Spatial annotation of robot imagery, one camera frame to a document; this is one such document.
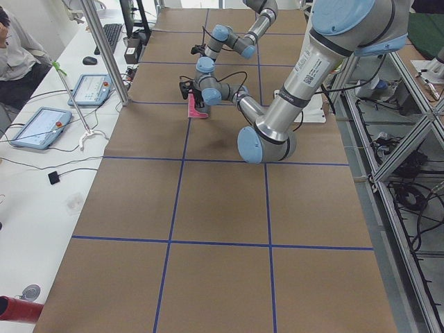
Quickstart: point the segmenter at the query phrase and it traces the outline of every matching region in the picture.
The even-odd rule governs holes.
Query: table
[[[103,23],[122,21],[120,17],[106,18]],[[101,56],[93,54],[95,43],[92,34],[86,31],[86,26],[86,24],[81,25],[73,40],[58,58],[60,66],[68,74],[66,80],[72,88],[81,74],[106,73]],[[123,57],[125,49],[121,40],[114,52],[121,73],[125,73],[127,67]],[[82,64],[85,56],[95,56],[99,63],[85,66]],[[34,96],[60,89],[64,89],[63,84],[58,73],[52,68]],[[13,123],[26,122],[42,106],[71,110],[74,115],[73,120],[78,120],[75,109],[67,105],[67,100],[66,92],[32,99]],[[120,108],[119,97],[114,93],[97,110],[99,124],[96,129],[110,136]],[[88,114],[94,109],[83,110],[84,114]],[[87,122],[91,127],[96,124],[94,114],[87,116]],[[18,130],[18,127],[9,129],[7,136],[11,138]],[[67,126],[52,147],[71,150],[78,144],[84,132],[81,121],[73,122]],[[55,185],[50,185],[47,174],[54,170],[63,173],[77,168],[97,169],[108,141],[102,136],[89,138],[85,141],[83,152],[80,149],[72,152],[31,151],[11,147],[5,142],[5,137],[0,141],[0,159],[6,158],[39,167],[56,166],[73,160],[95,157],[47,170],[37,170],[6,160],[0,164],[0,194],[5,196],[0,204],[0,222],[3,223],[3,229],[0,231],[2,268],[0,294],[10,297],[21,295],[25,287],[37,284],[42,292],[36,302],[45,303],[96,172],[73,171],[61,176],[61,181]],[[1,321],[0,331],[26,333],[32,332],[33,326]]]
[[[396,332],[334,116],[258,165],[239,157],[232,105],[187,118],[177,83],[202,26],[242,34],[255,18],[162,10],[35,333]],[[279,18],[257,56],[224,54],[215,71],[247,71],[264,105],[305,32],[302,13]]]

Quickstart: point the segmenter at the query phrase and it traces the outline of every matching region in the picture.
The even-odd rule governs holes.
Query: light blue joint cap
[[[226,41],[229,35],[230,32],[228,31],[228,28],[226,26],[218,24],[213,29],[213,37],[220,42]]]
[[[208,105],[218,105],[222,101],[221,92],[214,88],[202,90],[203,101]]]
[[[212,73],[214,71],[214,61],[208,57],[201,57],[197,60],[196,69],[200,73]]]
[[[247,126],[237,135],[237,149],[245,162],[258,164],[262,162],[262,144],[253,127]]]
[[[321,35],[340,35],[357,26],[375,5],[375,0],[318,0],[311,22]]]
[[[370,45],[355,50],[357,57],[378,56],[380,54],[390,53],[402,49],[407,40],[407,34],[393,38],[383,43]]]
[[[253,54],[256,52],[256,46],[249,45],[245,48],[245,50],[242,51],[241,56],[243,56],[245,59],[250,59]]]

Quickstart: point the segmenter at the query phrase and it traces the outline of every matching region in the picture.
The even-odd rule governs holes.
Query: electronic device
[[[84,57],[82,63],[84,65],[97,65],[97,59],[94,57]]]
[[[125,61],[129,65],[135,65],[139,62],[142,54],[142,43],[137,38],[128,40],[128,46],[125,51]]]
[[[133,0],[119,0],[122,9],[123,21],[125,22],[126,37],[131,38],[134,29]]]
[[[73,90],[73,96],[78,106],[96,107],[103,104],[110,94],[112,86],[108,74],[82,74]],[[72,100],[68,105],[74,106]]]
[[[41,107],[10,143],[16,147],[46,149],[65,129],[71,117],[70,111]]]
[[[146,45],[151,36],[151,30],[148,26],[148,20],[146,19],[142,0],[136,0],[136,1],[137,1],[137,8],[134,7],[133,0],[119,0],[123,21],[125,22],[126,37],[128,38],[128,40],[132,38],[138,39],[143,45]],[[133,32],[135,26],[135,18],[134,18],[135,10],[138,10],[140,17],[142,18],[143,29]]]
[[[103,26],[103,31],[105,31],[106,39],[111,47],[111,52],[116,51],[117,42],[119,41],[120,31],[122,30],[122,25],[120,23],[105,24]],[[96,46],[94,54],[97,56],[100,54],[99,48]]]

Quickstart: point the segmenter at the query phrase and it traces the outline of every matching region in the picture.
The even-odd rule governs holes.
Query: metal pole
[[[75,98],[74,98],[74,95],[73,95],[72,92],[71,92],[71,89],[69,88],[67,82],[65,81],[65,78],[63,77],[63,74],[61,73],[61,70],[60,70],[60,68],[59,68],[58,63],[54,62],[54,63],[53,63],[53,66],[55,67],[55,69],[56,69],[56,71],[57,71],[57,73],[58,73],[58,75],[59,75],[59,77],[60,77],[60,80],[62,80],[63,85],[65,86],[65,89],[67,90],[67,93],[68,93],[68,95],[69,95],[69,98],[72,100],[72,103],[74,104],[74,108],[76,109],[76,111],[77,111],[77,113],[78,113],[78,116],[80,117],[80,120],[82,121],[83,126],[85,127],[85,130],[87,130],[88,132],[90,132],[91,129],[89,128],[89,126],[88,126],[88,124],[87,124],[87,122],[86,122],[86,120],[85,120],[85,117],[83,116],[82,111],[80,111],[80,108],[79,108],[78,105],[77,105],[77,102],[76,102],[76,100],[75,100]]]
[[[120,71],[117,66],[116,60],[111,52],[111,47],[105,36],[105,32],[102,28],[99,16],[97,15],[96,7],[93,0],[80,0],[83,8],[83,14],[86,17],[89,28],[92,32],[92,37],[101,52],[106,69],[114,83],[114,86],[119,94],[120,101],[123,106],[126,106],[129,102],[128,91],[123,85],[123,81],[120,76]]]

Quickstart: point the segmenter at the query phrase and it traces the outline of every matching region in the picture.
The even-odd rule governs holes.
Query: power adapter
[[[60,176],[58,175],[57,171],[53,171],[51,173],[48,173],[49,183],[51,185],[57,184],[60,182]]]
[[[125,61],[127,64],[137,64],[139,62],[140,53],[142,52],[142,43],[139,38],[130,38],[128,47],[125,51]]]

